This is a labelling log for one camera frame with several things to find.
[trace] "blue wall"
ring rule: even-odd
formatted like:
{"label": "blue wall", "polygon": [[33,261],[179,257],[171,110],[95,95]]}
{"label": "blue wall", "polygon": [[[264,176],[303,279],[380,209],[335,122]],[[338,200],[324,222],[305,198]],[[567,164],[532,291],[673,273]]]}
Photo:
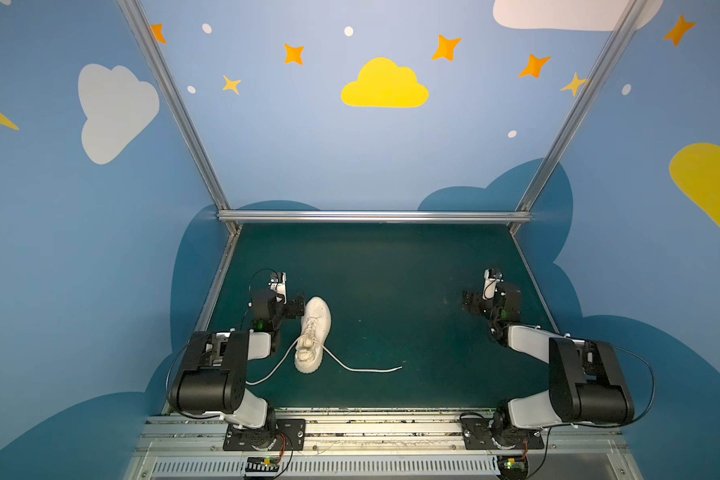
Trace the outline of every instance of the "blue wall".
{"label": "blue wall", "polygon": [[228,235],[162,98],[91,161],[87,64],[155,83],[115,0],[0,3],[0,478],[123,475]]}
{"label": "blue wall", "polygon": [[[608,36],[508,28],[480,1],[143,4],[163,25],[160,47],[233,208],[288,200],[320,210],[481,210],[484,198],[454,187],[484,190],[543,157],[574,101],[561,89],[574,72],[586,77]],[[432,60],[439,35],[462,38],[452,62]],[[303,65],[285,63],[284,44],[304,46]],[[530,54],[551,60],[538,78],[520,78]],[[426,103],[342,102],[377,57],[410,67]],[[222,90],[224,76],[240,80],[239,94]],[[512,199],[528,186],[504,181]]]}
{"label": "blue wall", "polygon": [[[682,14],[696,26],[675,46]],[[646,480],[720,478],[720,227],[669,170],[699,142],[720,146],[720,0],[666,0],[518,233],[562,330],[654,365],[656,404],[625,428]],[[644,367],[627,374],[644,405]]]}

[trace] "white shoe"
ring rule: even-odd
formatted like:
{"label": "white shoe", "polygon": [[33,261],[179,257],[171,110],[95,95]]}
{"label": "white shoe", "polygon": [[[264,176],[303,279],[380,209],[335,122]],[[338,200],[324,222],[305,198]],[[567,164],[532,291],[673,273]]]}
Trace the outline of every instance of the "white shoe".
{"label": "white shoe", "polygon": [[296,342],[296,369],[312,373],[322,362],[322,345],[331,330],[331,311],[319,296],[312,297],[304,307],[302,334]]}

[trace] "yellow cloud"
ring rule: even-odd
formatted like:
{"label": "yellow cloud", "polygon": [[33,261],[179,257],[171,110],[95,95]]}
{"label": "yellow cloud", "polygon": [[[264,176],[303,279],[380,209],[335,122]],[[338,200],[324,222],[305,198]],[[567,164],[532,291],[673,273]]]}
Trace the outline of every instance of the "yellow cloud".
{"label": "yellow cloud", "polygon": [[360,70],[358,80],[346,84],[342,100],[352,107],[419,107],[429,91],[416,80],[416,73],[399,67],[388,58],[374,58]]}
{"label": "yellow cloud", "polygon": [[720,147],[693,144],[683,148],[670,163],[670,175],[720,227]]}

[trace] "black mounting plate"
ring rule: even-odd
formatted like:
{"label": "black mounting plate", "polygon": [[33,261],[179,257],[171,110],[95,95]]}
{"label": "black mounting plate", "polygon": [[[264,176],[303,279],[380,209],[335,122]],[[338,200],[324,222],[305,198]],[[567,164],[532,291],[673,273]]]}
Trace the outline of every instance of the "black mounting plate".
{"label": "black mounting plate", "polygon": [[[306,421],[303,418],[285,418],[276,421],[277,427],[275,428],[275,443],[267,450],[260,450],[261,452],[279,452],[282,447],[282,440],[277,436],[280,433],[285,434],[288,438],[288,444],[286,450],[303,450],[304,449],[304,427]],[[223,449],[226,452],[256,452],[259,451],[254,448],[252,442],[259,443],[261,438],[270,438],[269,432],[263,429],[250,430],[232,427],[229,425],[226,428],[226,435],[224,436]]]}
{"label": "black mounting plate", "polygon": [[[490,436],[490,420],[488,418],[462,418],[461,437],[464,439],[464,447],[467,450],[499,450]],[[535,436],[528,431],[528,449],[540,450],[544,448],[544,440],[541,436]],[[525,444],[523,439],[518,440],[513,449],[523,450]]]}

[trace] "green work surface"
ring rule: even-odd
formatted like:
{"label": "green work surface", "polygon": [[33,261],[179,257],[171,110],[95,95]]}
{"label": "green work surface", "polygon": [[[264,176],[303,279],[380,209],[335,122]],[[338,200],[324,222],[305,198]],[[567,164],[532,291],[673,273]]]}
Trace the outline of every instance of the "green work surface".
{"label": "green work surface", "polygon": [[[294,350],[251,392],[275,407],[492,407],[547,389],[547,366],[494,343],[483,317],[461,310],[463,290],[479,292],[483,272],[499,266],[523,293],[523,321],[550,322],[506,226],[409,224],[248,224],[242,228],[213,311],[211,330],[240,323],[251,275],[286,272],[288,298],[323,298],[331,310],[320,368],[303,374]],[[268,272],[252,288],[266,288]],[[245,328],[250,328],[248,313]],[[300,333],[286,320],[271,357],[248,362],[263,378]]]}

